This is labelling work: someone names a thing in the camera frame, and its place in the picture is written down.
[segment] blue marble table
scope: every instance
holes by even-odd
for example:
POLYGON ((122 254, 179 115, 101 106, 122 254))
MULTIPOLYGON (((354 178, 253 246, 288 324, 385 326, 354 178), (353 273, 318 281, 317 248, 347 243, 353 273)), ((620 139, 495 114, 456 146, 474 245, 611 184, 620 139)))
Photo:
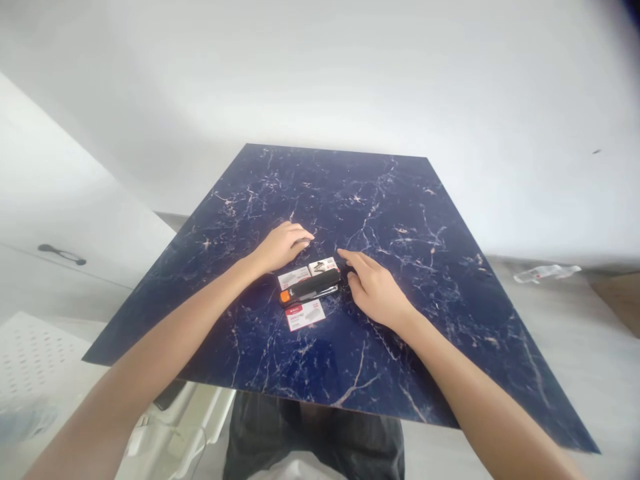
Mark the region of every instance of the blue marble table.
POLYGON ((426 158, 246 145, 84 360, 112 365, 284 220, 316 240, 230 306, 181 378, 457 427, 418 358, 348 289, 290 332, 275 275, 362 250, 560 445, 598 452, 426 158))

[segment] white perforated panel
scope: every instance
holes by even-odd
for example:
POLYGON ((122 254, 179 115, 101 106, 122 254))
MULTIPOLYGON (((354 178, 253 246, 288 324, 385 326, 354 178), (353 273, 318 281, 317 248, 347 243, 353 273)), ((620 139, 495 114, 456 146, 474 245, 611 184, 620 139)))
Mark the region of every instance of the white perforated panel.
POLYGON ((0 403, 47 395, 89 344, 30 315, 18 313, 0 327, 0 403))

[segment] stapler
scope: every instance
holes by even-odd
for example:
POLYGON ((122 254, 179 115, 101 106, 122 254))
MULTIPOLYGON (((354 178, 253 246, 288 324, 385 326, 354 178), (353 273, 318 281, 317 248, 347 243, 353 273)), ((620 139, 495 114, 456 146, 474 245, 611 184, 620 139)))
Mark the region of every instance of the stapler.
POLYGON ((336 269, 327 270, 311 277, 280 293, 280 305, 288 309, 294 305, 315 300, 338 291, 341 282, 340 272, 336 269))

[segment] cable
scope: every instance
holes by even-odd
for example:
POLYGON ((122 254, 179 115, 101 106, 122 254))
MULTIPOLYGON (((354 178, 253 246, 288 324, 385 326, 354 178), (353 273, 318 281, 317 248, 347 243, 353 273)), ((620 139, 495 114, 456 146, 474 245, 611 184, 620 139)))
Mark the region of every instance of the cable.
MULTIPOLYGON (((146 417, 146 422, 149 421, 149 418, 152 418, 154 422, 158 422, 168 428, 171 429, 171 432, 176 434, 178 437, 182 438, 184 440, 184 437, 180 434, 180 432, 178 432, 177 426, 176 425, 171 425, 165 421, 160 420, 158 417, 155 417, 153 415, 144 415, 144 417, 146 417)), ((195 465, 193 467, 193 472, 191 472, 191 477, 189 478, 189 480, 193 480, 193 478, 195 477, 195 471, 198 470, 198 465, 200 465, 200 460, 202 460, 202 457, 205 454, 205 448, 207 448, 207 442, 209 441, 209 439, 207 438, 207 431, 205 430, 204 427, 200 426, 199 427, 200 430, 202 430, 202 437, 205 440, 204 445, 202 446, 202 451, 200 452, 200 456, 198 457, 198 460, 195 462, 195 465)))
POLYGON ((200 460, 202 460, 202 457, 205 454, 205 448, 207 448, 207 432, 205 431, 204 427, 200 427, 200 430, 202 430, 202 436, 205 439, 205 444, 202 446, 202 452, 200 452, 200 456, 198 457, 198 461, 195 463, 195 466, 193 467, 193 472, 191 472, 191 478, 189 480, 193 480, 194 476, 195 476, 195 471, 198 470, 198 465, 200 465, 200 460))

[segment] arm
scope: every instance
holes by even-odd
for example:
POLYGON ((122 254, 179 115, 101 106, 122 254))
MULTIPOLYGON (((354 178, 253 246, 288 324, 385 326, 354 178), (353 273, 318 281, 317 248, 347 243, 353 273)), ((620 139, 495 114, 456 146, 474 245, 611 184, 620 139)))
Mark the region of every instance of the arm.
POLYGON ((262 274, 293 260, 311 239, 300 224, 283 223, 250 256, 168 314, 92 388, 26 480, 114 478, 138 418, 186 365, 229 304, 262 274))
POLYGON ((583 478, 527 412, 410 304, 388 270, 362 253, 338 254, 357 272, 349 274, 353 300, 420 357, 494 478, 583 478))

